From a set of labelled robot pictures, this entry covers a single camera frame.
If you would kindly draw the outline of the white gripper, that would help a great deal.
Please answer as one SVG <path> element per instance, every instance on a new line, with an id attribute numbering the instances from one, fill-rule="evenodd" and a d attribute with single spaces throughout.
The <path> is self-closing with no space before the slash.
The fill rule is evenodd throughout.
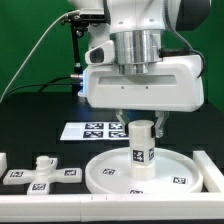
<path id="1" fill-rule="evenodd" d="M 112 108 L 128 133 L 130 110 L 153 110 L 152 136 L 161 138 L 168 111 L 192 112 L 204 102 L 202 62 L 198 55 L 164 57 L 149 65 L 148 74 L 121 75 L 117 65 L 88 66 L 86 96 L 94 108 Z"/>

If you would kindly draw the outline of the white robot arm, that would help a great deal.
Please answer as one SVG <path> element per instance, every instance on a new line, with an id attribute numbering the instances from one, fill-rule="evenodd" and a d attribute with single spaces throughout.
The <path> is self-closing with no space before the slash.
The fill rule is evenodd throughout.
<path id="1" fill-rule="evenodd" d="M 204 102 L 203 55 L 186 44 L 162 47 L 162 33 L 192 31 L 209 14 L 211 0 L 68 0 L 87 24 L 87 68 L 79 92 L 94 108 L 112 108 L 123 128 L 127 110 L 156 113 L 155 133 L 171 111 L 192 112 Z"/>

